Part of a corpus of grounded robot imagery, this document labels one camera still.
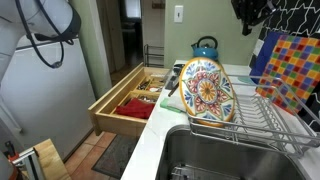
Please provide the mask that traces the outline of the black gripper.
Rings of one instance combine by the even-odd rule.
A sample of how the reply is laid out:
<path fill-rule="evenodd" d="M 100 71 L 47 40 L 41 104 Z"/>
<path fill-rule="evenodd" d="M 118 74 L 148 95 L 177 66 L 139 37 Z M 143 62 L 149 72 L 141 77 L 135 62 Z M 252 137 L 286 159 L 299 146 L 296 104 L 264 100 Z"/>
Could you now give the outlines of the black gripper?
<path fill-rule="evenodd" d="M 242 34 L 249 35 L 252 27 L 260 24 L 277 11 L 272 0 L 231 0 L 238 20 L 242 22 Z"/>

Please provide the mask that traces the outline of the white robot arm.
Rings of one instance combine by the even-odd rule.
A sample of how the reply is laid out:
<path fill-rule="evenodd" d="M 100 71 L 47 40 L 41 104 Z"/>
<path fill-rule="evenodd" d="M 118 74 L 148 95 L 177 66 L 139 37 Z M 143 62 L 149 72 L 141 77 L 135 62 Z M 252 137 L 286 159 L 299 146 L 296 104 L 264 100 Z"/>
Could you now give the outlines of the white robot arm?
<path fill-rule="evenodd" d="M 46 66 L 57 69 L 64 61 L 63 43 L 73 44 L 80 29 L 81 17 L 68 0 L 0 0 L 0 81 L 23 36 Z M 61 59 L 50 64 L 34 39 L 59 42 Z"/>

